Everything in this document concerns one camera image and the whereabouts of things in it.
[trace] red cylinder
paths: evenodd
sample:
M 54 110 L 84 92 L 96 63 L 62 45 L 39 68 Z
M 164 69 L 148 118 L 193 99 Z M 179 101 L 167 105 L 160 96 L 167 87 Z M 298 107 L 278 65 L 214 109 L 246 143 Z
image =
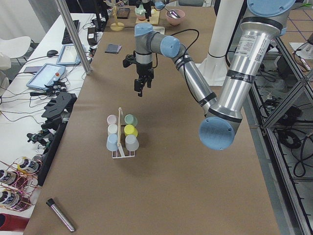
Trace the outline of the red cylinder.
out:
M 0 213 L 0 231 L 24 232 L 29 218 Z

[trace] black mouse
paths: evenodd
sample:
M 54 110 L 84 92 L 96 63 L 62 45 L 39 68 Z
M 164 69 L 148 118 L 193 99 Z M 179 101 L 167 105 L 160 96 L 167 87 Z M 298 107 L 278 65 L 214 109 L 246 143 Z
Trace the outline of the black mouse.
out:
M 52 56 L 56 55 L 57 53 L 59 53 L 57 50 L 49 50 L 47 52 L 47 57 L 52 57 Z

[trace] phone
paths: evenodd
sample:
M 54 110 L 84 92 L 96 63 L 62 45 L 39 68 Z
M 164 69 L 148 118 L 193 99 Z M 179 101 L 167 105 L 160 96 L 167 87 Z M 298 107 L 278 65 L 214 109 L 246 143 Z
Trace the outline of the phone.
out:
M 117 12 L 117 18 L 118 19 L 128 19 L 128 15 L 129 15 L 129 8 L 119 8 L 118 12 Z
M 30 66 L 26 67 L 24 72 L 38 72 L 42 66 Z

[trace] black keyboard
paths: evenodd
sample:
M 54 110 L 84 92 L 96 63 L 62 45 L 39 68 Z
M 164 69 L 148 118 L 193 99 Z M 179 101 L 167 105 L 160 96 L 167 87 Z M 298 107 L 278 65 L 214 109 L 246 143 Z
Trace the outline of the black keyboard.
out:
M 73 21 L 76 30 L 78 31 L 78 27 L 79 27 L 79 20 L 74 20 Z M 65 27 L 64 29 L 64 35 L 63 35 L 63 39 L 62 39 L 62 44 L 72 44 L 72 39 L 70 38 L 69 32 L 67 30 L 67 28 Z

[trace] yellow cup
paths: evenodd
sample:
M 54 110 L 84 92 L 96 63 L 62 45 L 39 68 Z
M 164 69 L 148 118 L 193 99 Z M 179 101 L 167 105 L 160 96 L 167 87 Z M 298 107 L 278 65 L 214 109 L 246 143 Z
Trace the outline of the yellow cup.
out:
M 136 137 L 138 136 L 137 129 L 133 125 L 130 125 L 130 124 L 125 126 L 124 133 L 125 133 L 125 136 L 128 136 L 128 135 L 134 135 Z

